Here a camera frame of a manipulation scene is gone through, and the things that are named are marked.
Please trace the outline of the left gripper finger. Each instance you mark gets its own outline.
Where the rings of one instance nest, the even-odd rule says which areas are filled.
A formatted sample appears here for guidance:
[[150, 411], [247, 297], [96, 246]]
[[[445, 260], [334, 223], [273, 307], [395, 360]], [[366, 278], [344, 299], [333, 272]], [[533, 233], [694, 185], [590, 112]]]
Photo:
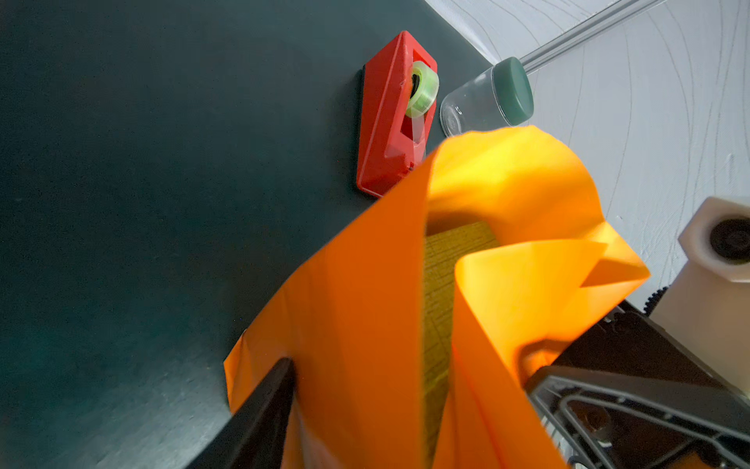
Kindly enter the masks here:
[[279, 468], [296, 384], [294, 363], [278, 360], [189, 468]]

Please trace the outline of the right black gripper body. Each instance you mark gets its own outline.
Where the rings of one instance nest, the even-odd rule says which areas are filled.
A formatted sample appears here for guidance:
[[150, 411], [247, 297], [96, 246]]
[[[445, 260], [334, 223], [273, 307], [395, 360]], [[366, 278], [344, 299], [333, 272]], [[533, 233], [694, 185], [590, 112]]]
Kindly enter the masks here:
[[706, 387], [727, 385], [716, 371], [626, 301], [574, 340], [554, 364]]

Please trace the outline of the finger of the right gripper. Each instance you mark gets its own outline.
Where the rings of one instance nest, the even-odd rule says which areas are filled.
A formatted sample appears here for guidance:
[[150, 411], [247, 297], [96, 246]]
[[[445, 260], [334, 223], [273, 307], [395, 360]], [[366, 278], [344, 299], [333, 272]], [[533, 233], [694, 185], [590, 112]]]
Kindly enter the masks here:
[[571, 468], [749, 465], [749, 404], [725, 388], [550, 365], [525, 391]]

